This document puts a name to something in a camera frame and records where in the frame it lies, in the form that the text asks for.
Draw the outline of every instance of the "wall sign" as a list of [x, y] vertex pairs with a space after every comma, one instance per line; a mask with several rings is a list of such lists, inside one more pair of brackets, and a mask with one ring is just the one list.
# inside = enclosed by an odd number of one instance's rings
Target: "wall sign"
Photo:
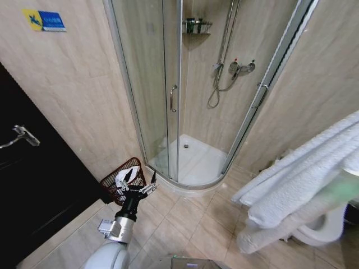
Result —
[[34, 31], [66, 32], [65, 25], [57, 12], [23, 9], [22, 13]]

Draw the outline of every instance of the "wicker basket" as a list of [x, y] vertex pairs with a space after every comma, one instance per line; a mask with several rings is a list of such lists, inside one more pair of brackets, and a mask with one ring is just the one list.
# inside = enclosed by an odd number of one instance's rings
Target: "wicker basket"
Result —
[[109, 195], [114, 200], [114, 202], [119, 206], [123, 205], [123, 202], [125, 201], [126, 197], [123, 195], [121, 188], [117, 188], [114, 179], [121, 170], [131, 168], [132, 166], [139, 166], [140, 169], [137, 172], [137, 176], [135, 177], [135, 179], [132, 182], [130, 182], [128, 185], [137, 185], [141, 187], [146, 186], [146, 180], [145, 180], [144, 172], [141, 167], [141, 162], [136, 157], [130, 158], [127, 162], [122, 164], [119, 168], [117, 168], [114, 172], [110, 173], [107, 177], [102, 179], [100, 182], [101, 186], [109, 193]]

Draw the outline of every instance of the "door lever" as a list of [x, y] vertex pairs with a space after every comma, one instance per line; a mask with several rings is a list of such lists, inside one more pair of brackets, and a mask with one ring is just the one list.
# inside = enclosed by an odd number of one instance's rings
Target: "door lever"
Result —
[[170, 97], [169, 97], [169, 109], [172, 111], [172, 112], [176, 112], [177, 110], [175, 108], [173, 108], [173, 92], [174, 90], [177, 89], [177, 85], [174, 85], [171, 89], [171, 94], [170, 94]]
[[261, 104], [263, 103], [263, 101], [264, 101], [265, 96], [266, 96], [267, 93], [268, 93], [268, 85], [262, 84], [261, 88], [262, 88], [262, 87], [264, 87], [264, 89], [265, 89], [265, 91], [264, 91], [264, 93], [263, 93], [263, 96], [262, 96], [262, 98], [260, 99], [258, 105], [252, 106], [252, 108], [258, 108], [258, 107], [260, 107], [260, 105], [261, 105]]
[[13, 130], [17, 132], [17, 137], [6, 144], [0, 145], [0, 149], [4, 147], [9, 147], [22, 138], [26, 139], [26, 141], [34, 147], [40, 145], [40, 141], [36, 137], [34, 137], [33, 134], [30, 133], [24, 126], [15, 125], [13, 127]]

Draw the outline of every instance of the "black door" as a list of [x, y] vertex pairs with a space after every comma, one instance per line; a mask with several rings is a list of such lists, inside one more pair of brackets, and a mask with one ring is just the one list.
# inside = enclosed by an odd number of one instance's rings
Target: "black door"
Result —
[[108, 197], [1, 64], [0, 83], [0, 145], [17, 137], [15, 125], [40, 141], [34, 146], [22, 138], [0, 149], [3, 246], [15, 265], [98, 198]]

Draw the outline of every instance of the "shower door handle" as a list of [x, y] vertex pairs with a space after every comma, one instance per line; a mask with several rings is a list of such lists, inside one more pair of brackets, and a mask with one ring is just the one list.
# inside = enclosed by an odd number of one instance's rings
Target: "shower door handle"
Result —
[[256, 105], [256, 106], [252, 106], [252, 108], [258, 108], [258, 107], [260, 107], [260, 105], [261, 105], [261, 104], [263, 103], [263, 101], [264, 101], [265, 96], [266, 96], [267, 93], [268, 93], [268, 85], [262, 84], [262, 87], [265, 88], [265, 91], [264, 91], [264, 93], [263, 93], [263, 96], [262, 96], [262, 98], [260, 99], [259, 104]]
[[170, 106], [170, 110], [172, 112], [176, 112], [177, 110], [175, 108], [173, 108], [173, 91], [177, 89], [177, 85], [174, 85], [171, 89], [171, 96], [169, 98], [169, 106]]

